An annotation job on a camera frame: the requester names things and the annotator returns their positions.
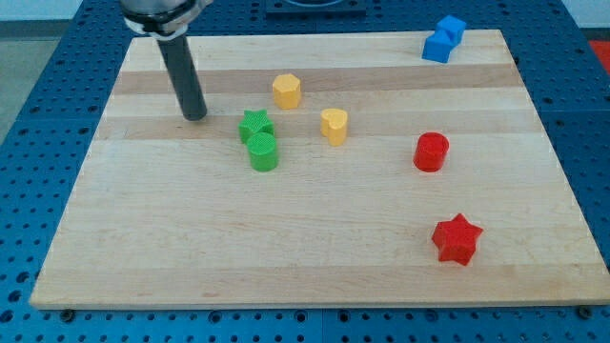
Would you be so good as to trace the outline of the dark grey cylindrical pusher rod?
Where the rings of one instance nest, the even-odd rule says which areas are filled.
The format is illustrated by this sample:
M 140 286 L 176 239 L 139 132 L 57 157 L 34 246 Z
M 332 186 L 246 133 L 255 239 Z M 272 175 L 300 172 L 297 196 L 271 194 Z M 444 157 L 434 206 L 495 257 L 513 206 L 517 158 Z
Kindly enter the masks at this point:
M 157 46 L 184 118 L 188 121 L 203 119 L 208 109 L 186 35 L 176 36 L 172 40 L 158 40 Z

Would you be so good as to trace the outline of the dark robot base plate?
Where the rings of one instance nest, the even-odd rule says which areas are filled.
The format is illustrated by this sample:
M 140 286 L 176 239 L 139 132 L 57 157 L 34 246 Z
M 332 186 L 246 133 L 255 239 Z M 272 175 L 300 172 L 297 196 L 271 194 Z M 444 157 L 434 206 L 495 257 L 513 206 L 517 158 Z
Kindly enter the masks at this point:
M 310 14 L 365 14 L 366 0 L 264 0 L 267 17 Z

